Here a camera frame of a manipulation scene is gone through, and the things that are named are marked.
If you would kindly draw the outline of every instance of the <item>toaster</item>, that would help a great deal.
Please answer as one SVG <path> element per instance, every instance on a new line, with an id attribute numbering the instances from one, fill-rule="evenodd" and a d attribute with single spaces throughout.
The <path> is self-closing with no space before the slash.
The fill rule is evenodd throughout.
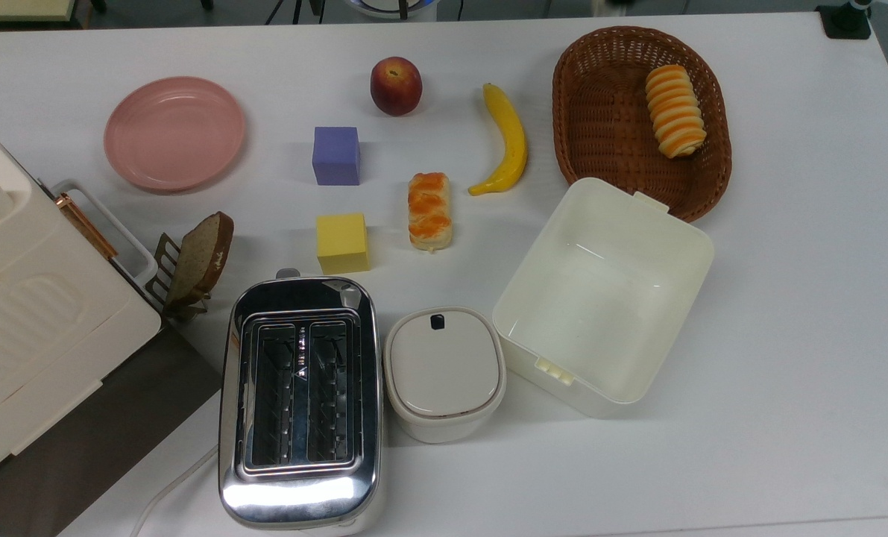
<path id="1" fill-rule="evenodd" d="M 381 346 L 368 293 L 339 277 L 252 286 L 232 308 L 218 488 L 247 527 L 358 533 L 383 509 Z"/>

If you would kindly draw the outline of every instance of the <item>bread roll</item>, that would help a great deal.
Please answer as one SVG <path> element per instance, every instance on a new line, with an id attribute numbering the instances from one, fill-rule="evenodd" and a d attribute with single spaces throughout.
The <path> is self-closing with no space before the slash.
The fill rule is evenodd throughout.
<path id="1" fill-rule="evenodd" d="M 407 188 L 410 244 L 433 252 L 453 238 L 450 221 L 450 181 L 442 173 L 419 173 Z"/>
<path id="2" fill-rule="evenodd" d="M 705 142 L 702 110 L 682 65 L 663 65 L 646 76 L 646 101 L 659 152 L 670 159 L 692 155 Z"/>

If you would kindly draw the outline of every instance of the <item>small white container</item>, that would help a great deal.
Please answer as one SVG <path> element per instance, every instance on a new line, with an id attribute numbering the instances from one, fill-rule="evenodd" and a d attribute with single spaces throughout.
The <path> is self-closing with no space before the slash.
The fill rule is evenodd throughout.
<path id="1" fill-rule="evenodd" d="M 468 308 L 434 308 L 399 320 L 387 336 L 383 365 L 400 426 L 421 442 L 470 435 L 506 390 L 499 336 Z"/>
<path id="2" fill-rule="evenodd" d="M 583 414 L 640 400 L 715 255 L 668 207 L 576 181 L 494 308 L 506 364 Z"/>

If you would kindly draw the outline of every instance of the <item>pink plate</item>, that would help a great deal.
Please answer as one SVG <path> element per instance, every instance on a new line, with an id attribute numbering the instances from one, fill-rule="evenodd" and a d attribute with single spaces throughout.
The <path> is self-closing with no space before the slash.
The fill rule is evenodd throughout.
<path id="1" fill-rule="evenodd" d="M 245 137 L 239 103 L 215 82 L 175 76 L 132 92 L 106 123 L 106 157 L 125 180 L 185 190 L 218 176 Z"/>

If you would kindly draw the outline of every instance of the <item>yellow cube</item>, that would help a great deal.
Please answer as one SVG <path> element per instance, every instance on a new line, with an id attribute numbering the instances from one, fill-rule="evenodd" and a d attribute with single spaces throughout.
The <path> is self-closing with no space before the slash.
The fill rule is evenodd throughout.
<path id="1" fill-rule="evenodd" d="M 319 216 L 318 262 L 324 274 L 370 271 L 365 215 Z"/>

